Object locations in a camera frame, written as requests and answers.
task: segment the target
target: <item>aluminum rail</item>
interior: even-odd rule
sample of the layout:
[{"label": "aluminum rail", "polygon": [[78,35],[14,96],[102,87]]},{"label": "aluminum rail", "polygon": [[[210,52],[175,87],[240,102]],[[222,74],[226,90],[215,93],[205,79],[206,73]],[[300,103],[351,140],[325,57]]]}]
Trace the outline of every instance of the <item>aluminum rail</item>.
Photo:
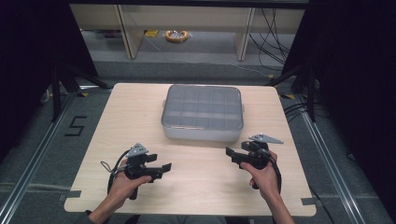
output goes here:
[{"label": "aluminum rail", "polygon": [[38,148],[35,150],[35,154],[33,155],[32,159],[30,159],[17,184],[15,184],[13,190],[8,195],[8,198],[2,204],[0,211],[0,221],[2,224],[7,224],[12,219],[12,216],[17,210],[18,205],[20,204],[26,190],[28,189],[30,182],[32,181],[36,171],[38,170],[41,162],[47,154],[50,144],[55,134],[57,133],[60,124],[62,124],[67,108],[71,105],[76,96],[76,92],[69,93],[66,96],[63,103],[64,108],[62,112],[59,114],[58,118],[53,121],[49,126],[49,129],[47,130],[40,144],[38,145]]},{"label": "aluminum rail", "polygon": [[[304,102],[302,96],[300,95],[297,95],[296,99],[298,103]],[[347,183],[345,182],[344,178],[340,173],[340,170],[338,169],[334,159],[332,158],[330,150],[327,148],[326,143],[323,140],[320,131],[318,130],[317,124],[311,121],[311,118],[309,118],[307,113],[303,113],[303,118],[309,132],[312,135],[312,138],[314,139],[320,157],[323,159],[324,165],[326,166],[329,176],[332,179],[334,187],[337,190],[338,195],[340,196],[341,202],[343,203],[351,222],[357,224],[366,223],[356,200],[350,192]]]}]

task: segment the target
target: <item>box lid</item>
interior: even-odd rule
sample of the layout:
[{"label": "box lid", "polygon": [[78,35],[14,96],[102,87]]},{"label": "box lid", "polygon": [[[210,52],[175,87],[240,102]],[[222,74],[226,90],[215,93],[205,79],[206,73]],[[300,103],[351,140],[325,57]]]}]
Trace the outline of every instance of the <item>box lid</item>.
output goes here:
[{"label": "box lid", "polygon": [[234,132],[244,126],[241,92],[233,87],[172,85],[163,109],[164,128]]}]

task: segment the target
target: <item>finger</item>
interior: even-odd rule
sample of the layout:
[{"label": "finger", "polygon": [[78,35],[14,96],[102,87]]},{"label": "finger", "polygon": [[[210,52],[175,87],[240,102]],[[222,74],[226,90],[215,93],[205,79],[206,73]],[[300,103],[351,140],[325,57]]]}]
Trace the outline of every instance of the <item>finger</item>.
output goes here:
[{"label": "finger", "polygon": [[272,158],[274,158],[274,160],[276,161],[276,160],[277,160],[277,155],[276,155],[276,153],[273,152],[273,151],[271,151],[271,150],[268,150],[268,151],[270,152],[270,156],[271,156]]},{"label": "finger", "polygon": [[148,183],[150,180],[151,180],[150,175],[143,175],[143,176],[140,176],[139,178],[135,179],[134,184],[139,187],[142,184]]},{"label": "finger", "polygon": [[121,165],[124,165],[124,164],[126,164],[127,161],[128,161],[128,160],[122,160],[120,164],[121,164]]},{"label": "finger", "polygon": [[250,179],[250,181],[248,182],[250,186],[253,186],[256,182],[254,181],[253,178]]},{"label": "finger", "polygon": [[256,172],[258,172],[258,170],[256,168],[254,168],[252,165],[250,165],[250,163],[247,162],[241,162],[241,167],[248,171],[252,176],[254,176],[256,174]]}]

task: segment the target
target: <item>gray floor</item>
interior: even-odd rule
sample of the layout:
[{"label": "gray floor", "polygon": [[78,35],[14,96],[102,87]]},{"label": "gray floor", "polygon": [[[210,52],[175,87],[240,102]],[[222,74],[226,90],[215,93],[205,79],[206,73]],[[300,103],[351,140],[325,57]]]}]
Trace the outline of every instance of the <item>gray floor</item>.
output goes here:
[{"label": "gray floor", "polygon": [[[262,85],[270,75],[279,76],[279,71],[261,66],[259,51],[250,41],[243,62],[236,60],[232,34],[191,33],[184,43],[167,42],[160,32],[156,38],[145,37],[137,57],[129,60],[120,38],[104,38],[92,31],[83,32],[100,78],[109,84],[117,82],[206,82],[217,84]],[[281,43],[289,47],[293,35],[280,35]],[[277,50],[269,48],[278,57]],[[264,65],[281,68],[281,64],[261,55]],[[277,86],[280,95],[290,94],[293,79]],[[80,80],[81,85],[91,85]],[[64,195],[73,184],[85,150],[108,99],[108,91],[91,91],[87,97],[76,97],[67,109],[49,149],[40,163],[29,189],[19,207],[14,211],[10,223],[72,223],[79,214],[64,211]],[[281,97],[284,108],[298,103],[296,99]],[[33,157],[46,130],[50,127],[51,101],[44,103],[26,130],[23,141],[13,148],[0,165],[0,201],[7,199],[12,187],[20,179],[26,164]],[[370,183],[356,162],[347,158],[344,145],[332,119],[323,105],[316,105],[316,125],[330,150],[347,189],[353,195],[357,207],[366,223],[392,223]],[[80,137],[67,137],[74,133],[69,125],[75,116],[84,126]],[[307,128],[304,114],[296,111],[288,114],[293,135],[308,184],[321,199],[322,205],[313,217],[296,217],[297,223],[356,223],[348,215],[345,204],[334,186],[328,169],[319,153],[318,146]],[[116,215],[110,223],[123,223],[127,215]],[[254,217],[255,223],[272,223],[270,217]]]}]

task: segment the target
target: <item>person's left hand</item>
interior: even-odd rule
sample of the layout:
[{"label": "person's left hand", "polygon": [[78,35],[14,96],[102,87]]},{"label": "person's left hand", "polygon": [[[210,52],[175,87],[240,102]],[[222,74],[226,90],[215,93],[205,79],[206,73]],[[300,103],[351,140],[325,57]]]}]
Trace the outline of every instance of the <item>person's left hand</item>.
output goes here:
[{"label": "person's left hand", "polygon": [[106,198],[99,204],[99,206],[90,213],[90,220],[94,223],[103,223],[108,219],[117,209],[121,208],[133,193],[134,190],[142,184],[146,184],[151,180],[151,176],[144,175],[137,179],[129,179],[124,172],[118,172],[114,178],[113,185]]}]

